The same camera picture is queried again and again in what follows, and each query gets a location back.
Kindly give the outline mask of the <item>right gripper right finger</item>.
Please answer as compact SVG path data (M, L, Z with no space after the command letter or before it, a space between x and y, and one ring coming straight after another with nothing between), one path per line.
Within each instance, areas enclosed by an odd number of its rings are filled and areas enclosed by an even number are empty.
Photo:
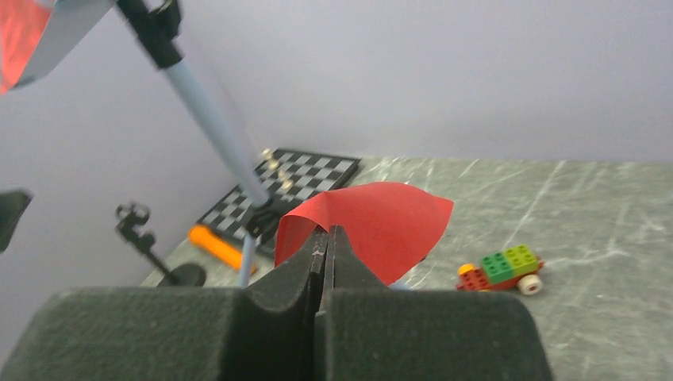
M505 293L395 291L333 226L315 317L317 380L550 380L526 306Z

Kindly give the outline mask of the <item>black microphone stand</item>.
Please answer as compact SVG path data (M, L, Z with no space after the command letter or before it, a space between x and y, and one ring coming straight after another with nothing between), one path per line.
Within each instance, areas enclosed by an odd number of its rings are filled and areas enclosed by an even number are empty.
M124 242L134 247L162 274L157 287L202 287L206 282L206 271L201 265L185 263L169 269L153 252L156 243L154 232L140 231L150 215L150 209L145 205L136 202L120 204L115 210L115 230Z

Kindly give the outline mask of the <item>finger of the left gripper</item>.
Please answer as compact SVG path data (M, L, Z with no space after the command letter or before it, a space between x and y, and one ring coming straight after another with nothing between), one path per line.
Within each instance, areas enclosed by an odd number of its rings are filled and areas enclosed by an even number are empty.
M1 252L9 246L17 224L33 199L25 189L1 192Z

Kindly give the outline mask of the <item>orange toy microphone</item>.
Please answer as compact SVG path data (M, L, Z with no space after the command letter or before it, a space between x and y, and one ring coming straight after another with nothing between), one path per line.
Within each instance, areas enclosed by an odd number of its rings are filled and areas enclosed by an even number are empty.
M209 228L204 225L193 226L188 235L190 243L201 250L207 252L215 259L228 264L235 270L240 270L242 265L242 253L229 243L216 236Z

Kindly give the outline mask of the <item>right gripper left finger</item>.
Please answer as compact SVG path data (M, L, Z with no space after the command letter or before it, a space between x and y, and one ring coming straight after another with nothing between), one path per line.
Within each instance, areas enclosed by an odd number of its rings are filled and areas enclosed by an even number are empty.
M310 380L328 235L244 289L98 287L53 295L4 380Z

